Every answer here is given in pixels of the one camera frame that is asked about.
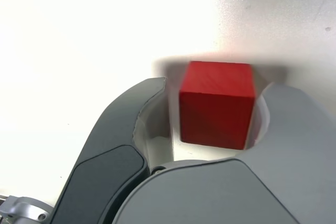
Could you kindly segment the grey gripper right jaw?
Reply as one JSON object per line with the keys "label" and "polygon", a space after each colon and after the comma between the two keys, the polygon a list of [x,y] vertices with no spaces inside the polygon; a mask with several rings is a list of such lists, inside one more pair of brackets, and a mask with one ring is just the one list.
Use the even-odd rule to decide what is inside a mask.
{"label": "grey gripper right jaw", "polygon": [[335,223],[335,118],[296,88],[263,96],[269,124],[254,147],[151,176],[115,222]]}

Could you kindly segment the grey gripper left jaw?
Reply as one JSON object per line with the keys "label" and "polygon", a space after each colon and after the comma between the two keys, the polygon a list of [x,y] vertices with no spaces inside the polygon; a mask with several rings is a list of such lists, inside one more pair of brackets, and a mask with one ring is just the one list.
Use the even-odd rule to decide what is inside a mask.
{"label": "grey gripper left jaw", "polygon": [[112,223],[120,206],[173,157],[166,79],[131,87],[98,118],[51,215],[51,223]]}

